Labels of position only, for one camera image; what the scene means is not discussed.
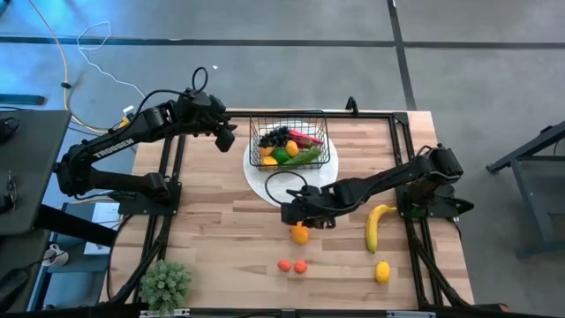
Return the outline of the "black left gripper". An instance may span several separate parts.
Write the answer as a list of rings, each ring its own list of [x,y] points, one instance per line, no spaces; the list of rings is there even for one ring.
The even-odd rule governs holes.
[[[177,99],[178,133],[216,133],[215,145],[222,152],[230,150],[237,125],[229,123],[222,101],[201,91],[185,90]]]

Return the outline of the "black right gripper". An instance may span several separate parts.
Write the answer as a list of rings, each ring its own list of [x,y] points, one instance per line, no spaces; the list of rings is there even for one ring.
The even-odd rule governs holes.
[[[305,228],[303,221],[313,223],[319,230],[335,228],[335,217],[341,210],[337,198],[327,188],[303,185],[299,190],[288,189],[286,193],[293,200],[281,204],[281,218],[283,223],[294,223],[291,229]]]

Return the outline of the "black grape bunch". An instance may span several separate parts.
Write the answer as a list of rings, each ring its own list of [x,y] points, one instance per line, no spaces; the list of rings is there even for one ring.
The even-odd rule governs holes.
[[[290,128],[288,126],[279,126],[270,132],[265,133],[259,141],[260,148],[281,148],[285,147],[290,139]]]

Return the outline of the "green cucumber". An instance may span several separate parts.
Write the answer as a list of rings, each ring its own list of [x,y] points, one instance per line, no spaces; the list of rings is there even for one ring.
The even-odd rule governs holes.
[[[298,155],[292,157],[283,165],[299,165],[304,163],[310,163],[314,159],[321,155],[321,150],[319,148],[311,148],[308,151],[300,152]]]

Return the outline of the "bright red chili pepper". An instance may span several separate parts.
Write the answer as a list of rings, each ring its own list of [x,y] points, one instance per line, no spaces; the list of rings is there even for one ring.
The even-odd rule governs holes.
[[[290,140],[295,140],[295,139],[312,140],[315,143],[314,146],[319,146],[319,145],[323,144],[323,142],[321,140],[319,140],[319,139],[317,139],[313,136],[303,134],[303,133],[298,132],[296,130],[290,130],[289,136],[290,136]]]

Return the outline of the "white round plate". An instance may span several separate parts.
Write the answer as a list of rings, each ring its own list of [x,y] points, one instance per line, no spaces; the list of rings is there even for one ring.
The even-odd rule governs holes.
[[[247,162],[249,139],[244,152],[243,170],[245,179],[253,191],[267,203],[279,207],[282,202],[289,202],[292,197],[286,193],[288,189],[298,190],[304,184],[322,187],[333,183],[339,171],[339,159],[329,165],[314,170],[275,170],[259,171]]]

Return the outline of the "yellow banana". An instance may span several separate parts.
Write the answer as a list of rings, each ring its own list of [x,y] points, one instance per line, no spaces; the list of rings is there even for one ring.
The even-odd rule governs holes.
[[[387,205],[375,207],[365,221],[365,244],[367,251],[374,254],[378,247],[378,223],[389,212],[396,212],[397,208]]]

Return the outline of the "white paper sheet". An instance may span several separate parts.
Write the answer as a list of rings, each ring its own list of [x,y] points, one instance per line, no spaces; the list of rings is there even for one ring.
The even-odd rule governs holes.
[[[115,230],[120,223],[121,216],[118,214],[119,204],[111,202],[101,202],[94,204],[92,221],[104,227]],[[100,244],[87,242],[85,244],[85,255],[105,255],[109,254],[110,248]]]

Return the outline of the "artificial green plant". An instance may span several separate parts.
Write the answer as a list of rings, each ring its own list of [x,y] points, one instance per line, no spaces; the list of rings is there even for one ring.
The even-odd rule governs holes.
[[[151,311],[172,311],[184,304],[191,281],[191,273],[181,263],[159,260],[140,279],[139,295]]]

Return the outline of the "black diagonal beam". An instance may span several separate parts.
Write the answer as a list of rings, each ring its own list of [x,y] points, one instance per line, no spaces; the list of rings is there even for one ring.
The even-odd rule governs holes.
[[[113,246],[113,241],[117,237],[115,230],[44,204],[39,207],[34,227],[108,247]]]

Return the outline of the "dark side table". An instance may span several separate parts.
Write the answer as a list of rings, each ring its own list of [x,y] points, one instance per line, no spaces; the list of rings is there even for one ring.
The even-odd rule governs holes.
[[[52,167],[62,146],[70,114],[65,110],[0,112],[0,124],[16,128],[0,142],[0,197],[15,183],[15,207],[0,213],[0,236],[19,235],[34,226]]]

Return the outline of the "black flat bar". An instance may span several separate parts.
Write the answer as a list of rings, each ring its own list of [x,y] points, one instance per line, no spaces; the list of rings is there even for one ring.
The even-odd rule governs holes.
[[[46,98],[44,96],[41,96],[41,95],[0,94],[0,103],[1,104],[41,106],[45,102],[46,102]]]

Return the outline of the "white mug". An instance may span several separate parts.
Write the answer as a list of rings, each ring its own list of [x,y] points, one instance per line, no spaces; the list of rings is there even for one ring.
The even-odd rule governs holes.
[[[41,262],[45,267],[63,267],[69,260],[69,253],[60,248],[58,244],[49,245]]]

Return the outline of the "dark metal bench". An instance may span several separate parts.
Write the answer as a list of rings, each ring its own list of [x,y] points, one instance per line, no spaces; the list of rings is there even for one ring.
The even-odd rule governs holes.
[[[520,259],[565,250],[565,155],[540,154],[560,143],[565,145],[565,120],[486,166],[491,174],[512,170],[533,221],[537,242],[517,250]]]

